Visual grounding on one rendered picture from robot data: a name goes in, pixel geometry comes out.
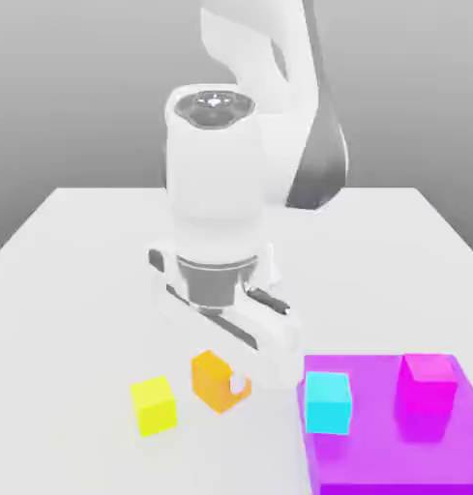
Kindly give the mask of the small cyan cube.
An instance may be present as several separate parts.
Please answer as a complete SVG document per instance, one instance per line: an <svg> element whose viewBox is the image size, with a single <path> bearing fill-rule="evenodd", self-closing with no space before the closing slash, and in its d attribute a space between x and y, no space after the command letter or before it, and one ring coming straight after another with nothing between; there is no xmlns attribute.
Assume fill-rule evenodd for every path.
<svg viewBox="0 0 473 495"><path fill-rule="evenodd" d="M308 371L304 392L307 433L349 434L353 400L346 373Z"/></svg>

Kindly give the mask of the small magenta cube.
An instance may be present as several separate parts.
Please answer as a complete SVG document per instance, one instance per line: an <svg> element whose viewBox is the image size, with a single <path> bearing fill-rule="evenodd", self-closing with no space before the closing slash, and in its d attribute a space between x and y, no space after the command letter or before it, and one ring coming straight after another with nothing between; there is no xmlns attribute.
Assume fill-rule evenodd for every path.
<svg viewBox="0 0 473 495"><path fill-rule="evenodd" d="M458 378L450 357L444 354L403 354L398 389L407 412L449 415L458 390Z"/></svg>

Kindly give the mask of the small orange cube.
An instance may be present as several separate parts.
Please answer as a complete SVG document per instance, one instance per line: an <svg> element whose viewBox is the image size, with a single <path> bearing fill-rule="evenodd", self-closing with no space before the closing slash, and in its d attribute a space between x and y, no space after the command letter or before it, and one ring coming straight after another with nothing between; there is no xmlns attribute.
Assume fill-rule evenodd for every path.
<svg viewBox="0 0 473 495"><path fill-rule="evenodd" d="M210 350L192 359L192 390L217 413L224 413L251 395L251 381L244 380L244 388L234 393L230 388L233 376L230 366Z"/></svg>

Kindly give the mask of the large purple box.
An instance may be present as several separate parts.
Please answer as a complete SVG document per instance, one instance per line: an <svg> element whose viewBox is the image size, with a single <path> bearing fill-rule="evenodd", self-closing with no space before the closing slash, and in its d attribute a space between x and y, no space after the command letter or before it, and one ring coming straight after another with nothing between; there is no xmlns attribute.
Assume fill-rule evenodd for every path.
<svg viewBox="0 0 473 495"><path fill-rule="evenodd" d="M312 495L473 495L473 386L449 356L451 414L413 418L398 397L399 355L307 355L307 371L348 374L346 435L305 432Z"/></svg>

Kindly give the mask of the small yellow cube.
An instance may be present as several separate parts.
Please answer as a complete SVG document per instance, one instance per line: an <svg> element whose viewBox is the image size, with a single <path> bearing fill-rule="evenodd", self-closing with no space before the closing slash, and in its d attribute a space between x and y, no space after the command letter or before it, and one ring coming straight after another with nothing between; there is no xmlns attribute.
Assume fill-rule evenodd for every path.
<svg viewBox="0 0 473 495"><path fill-rule="evenodd" d="M177 425L176 401L165 376L134 383L130 391L141 437L151 436Z"/></svg>

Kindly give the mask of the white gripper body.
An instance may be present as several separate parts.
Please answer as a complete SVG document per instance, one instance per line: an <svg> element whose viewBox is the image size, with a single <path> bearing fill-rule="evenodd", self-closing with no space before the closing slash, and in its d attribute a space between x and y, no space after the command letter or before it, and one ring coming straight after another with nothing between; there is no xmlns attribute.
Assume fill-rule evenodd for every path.
<svg viewBox="0 0 473 495"><path fill-rule="evenodd" d="M300 325L249 296L235 284L234 303L225 308L198 306L182 298L167 277L152 276L154 308L191 346L211 350L237 373L301 373Z"/></svg>

